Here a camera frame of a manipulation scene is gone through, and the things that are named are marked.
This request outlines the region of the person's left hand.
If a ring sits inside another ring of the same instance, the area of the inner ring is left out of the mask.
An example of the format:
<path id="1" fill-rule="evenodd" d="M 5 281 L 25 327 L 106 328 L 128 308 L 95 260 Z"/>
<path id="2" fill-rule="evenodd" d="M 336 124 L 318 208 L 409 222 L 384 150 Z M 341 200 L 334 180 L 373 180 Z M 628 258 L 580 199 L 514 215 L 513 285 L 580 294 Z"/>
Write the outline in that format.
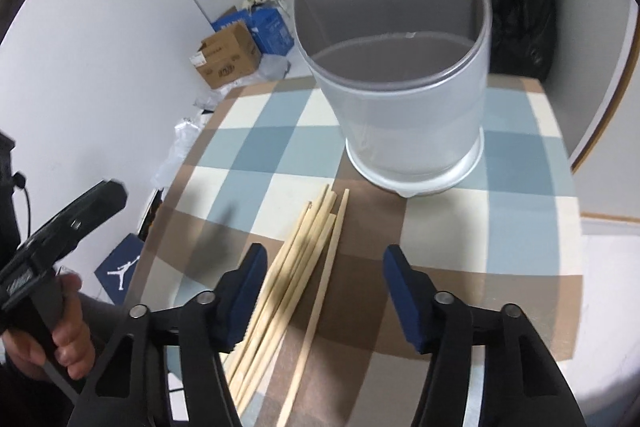
<path id="1" fill-rule="evenodd" d="M 64 297 L 64 312 L 52 331 L 55 358 L 71 379 L 79 381 L 90 373 L 96 361 L 90 329 L 82 317 L 81 278 L 75 273 L 63 273 L 58 276 L 58 281 Z M 2 343 L 6 355 L 20 372 L 37 381 L 47 379 L 43 369 L 46 354 L 31 335 L 9 329 L 2 334 Z"/>

